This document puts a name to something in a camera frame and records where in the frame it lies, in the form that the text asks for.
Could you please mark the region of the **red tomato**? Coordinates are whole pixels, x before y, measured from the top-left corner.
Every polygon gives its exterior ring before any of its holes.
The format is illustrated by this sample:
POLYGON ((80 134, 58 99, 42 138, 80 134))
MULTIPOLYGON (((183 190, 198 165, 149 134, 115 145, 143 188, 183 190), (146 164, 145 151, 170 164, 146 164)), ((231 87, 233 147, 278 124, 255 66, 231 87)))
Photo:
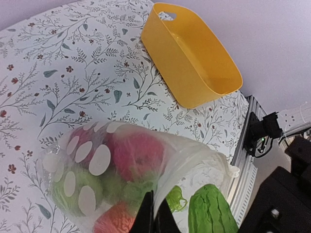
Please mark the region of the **red tomato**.
POLYGON ((101 127, 95 132, 95 127, 85 130, 80 127, 74 130, 67 144, 66 153, 76 163, 88 168, 96 149, 108 142, 106 127, 101 127))

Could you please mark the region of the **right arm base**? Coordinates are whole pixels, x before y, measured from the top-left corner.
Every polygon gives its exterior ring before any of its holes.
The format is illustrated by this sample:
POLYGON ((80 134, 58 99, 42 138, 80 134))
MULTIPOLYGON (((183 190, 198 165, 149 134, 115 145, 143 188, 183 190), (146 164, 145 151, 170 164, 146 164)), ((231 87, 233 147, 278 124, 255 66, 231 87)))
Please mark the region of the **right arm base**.
POLYGON ((250 156, 262 158, 270 152, 275 139, 279 139, 281 143, 288 137, 302 134, 311 129, 309 121, 297 126, 290 126, 286 119, 286 125, 281 127, 279 119, 281 117, 277 112, 264 116, 262 120, 254 112, 250 113, 243 143, 243 148, 250 156))

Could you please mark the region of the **orange carrot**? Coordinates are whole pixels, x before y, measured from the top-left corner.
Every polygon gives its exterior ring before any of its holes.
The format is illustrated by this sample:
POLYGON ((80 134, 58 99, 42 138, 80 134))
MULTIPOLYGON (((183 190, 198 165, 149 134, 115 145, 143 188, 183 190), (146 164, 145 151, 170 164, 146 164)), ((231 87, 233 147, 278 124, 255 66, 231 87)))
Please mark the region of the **orange carrot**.
POLYGON ((127 205, 120 202, 102 214, 95 222, 94 233, 128 233, 135 217, 128 212, 127 205))

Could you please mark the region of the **clear zip top bag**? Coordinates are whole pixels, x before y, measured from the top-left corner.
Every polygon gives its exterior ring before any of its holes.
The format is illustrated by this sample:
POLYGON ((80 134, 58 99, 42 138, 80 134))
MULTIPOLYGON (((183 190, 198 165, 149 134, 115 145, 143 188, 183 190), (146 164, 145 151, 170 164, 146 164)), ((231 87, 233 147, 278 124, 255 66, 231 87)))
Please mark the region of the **clear zip top bag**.
POLYGON ((55 205, 84 233, 236 233, 226 200, 240 170, 186 137, 114 121, 49 146, 42 176, 55 205))

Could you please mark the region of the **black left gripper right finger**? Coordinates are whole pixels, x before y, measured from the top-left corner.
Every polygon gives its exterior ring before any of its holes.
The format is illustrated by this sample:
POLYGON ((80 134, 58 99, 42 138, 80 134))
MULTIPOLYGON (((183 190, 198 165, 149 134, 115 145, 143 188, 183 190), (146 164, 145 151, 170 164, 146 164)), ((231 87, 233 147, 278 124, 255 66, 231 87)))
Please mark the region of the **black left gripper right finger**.
POLYGON ((170 211, 166 199, 161 203, 156 215, 157 233, 181 233, 170 211))

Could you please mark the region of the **green bitter gourd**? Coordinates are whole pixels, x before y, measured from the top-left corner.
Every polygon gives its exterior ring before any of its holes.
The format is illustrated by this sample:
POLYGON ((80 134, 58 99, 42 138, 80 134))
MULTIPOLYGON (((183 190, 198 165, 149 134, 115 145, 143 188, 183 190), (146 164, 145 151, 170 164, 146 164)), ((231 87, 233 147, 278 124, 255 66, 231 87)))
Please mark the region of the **green bitter gourd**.
POLYGON ((239 227, 229 204, 213 184, 206 184, 191 196, 188 209, 190 233, 236 233, 239 227))

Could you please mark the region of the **red fruit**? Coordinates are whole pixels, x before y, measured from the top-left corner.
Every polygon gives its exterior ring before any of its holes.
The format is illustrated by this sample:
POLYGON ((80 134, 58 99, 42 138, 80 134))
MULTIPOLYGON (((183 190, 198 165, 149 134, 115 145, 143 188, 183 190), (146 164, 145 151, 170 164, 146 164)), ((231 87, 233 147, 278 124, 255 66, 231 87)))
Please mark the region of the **red fruit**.
POLYGON ((163 143, 146 133, 115 137, 111 140, 110 149, 116 170, 126 181, 157 175, 164 162, 163 143))

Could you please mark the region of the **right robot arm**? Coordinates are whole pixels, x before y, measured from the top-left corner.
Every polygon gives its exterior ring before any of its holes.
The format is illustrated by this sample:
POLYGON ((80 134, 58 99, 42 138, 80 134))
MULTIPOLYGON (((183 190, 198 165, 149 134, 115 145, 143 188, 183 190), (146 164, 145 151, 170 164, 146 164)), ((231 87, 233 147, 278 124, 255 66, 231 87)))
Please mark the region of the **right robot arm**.
POLYGON ((262 182, 239 232, 311 231, 311 143, 297 137, 285 153, 291 170, 279 166, 262 182))

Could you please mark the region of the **green leafy vegetable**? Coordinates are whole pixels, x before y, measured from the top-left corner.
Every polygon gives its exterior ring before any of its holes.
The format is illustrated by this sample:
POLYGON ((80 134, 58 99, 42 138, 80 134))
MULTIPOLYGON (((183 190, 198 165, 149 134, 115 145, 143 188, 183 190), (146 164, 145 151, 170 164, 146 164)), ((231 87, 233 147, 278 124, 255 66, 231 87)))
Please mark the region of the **green leafy vegetable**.
POLYGON ((94 176, 86 169, 72 168, 59 181, 52 182, 51 195, 63 212, 78 217, 89 216, 103 203, 116 204, 125 185, 113 168, 108 168, 100 176, 94 176))

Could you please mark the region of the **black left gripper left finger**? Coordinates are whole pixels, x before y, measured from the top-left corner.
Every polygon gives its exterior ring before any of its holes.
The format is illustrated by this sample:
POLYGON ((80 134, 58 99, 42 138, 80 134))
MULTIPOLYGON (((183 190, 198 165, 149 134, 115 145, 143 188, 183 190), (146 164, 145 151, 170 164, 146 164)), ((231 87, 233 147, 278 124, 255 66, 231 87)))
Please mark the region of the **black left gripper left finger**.
POLYGON ((154 232, 154 192, 145 194, 130 233, 154 232))

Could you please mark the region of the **green grapes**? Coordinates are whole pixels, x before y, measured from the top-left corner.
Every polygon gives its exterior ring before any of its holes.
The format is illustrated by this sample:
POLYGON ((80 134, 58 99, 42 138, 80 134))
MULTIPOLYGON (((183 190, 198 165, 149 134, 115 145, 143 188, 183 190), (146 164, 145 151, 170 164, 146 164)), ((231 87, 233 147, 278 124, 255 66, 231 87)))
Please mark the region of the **green grapes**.
POLYGON ((166 196, 166 201, 172 213, 183 211, 188 203, 188 201, 182 195, 182 189, 177 185, 175 185, 168 193, 166 196))

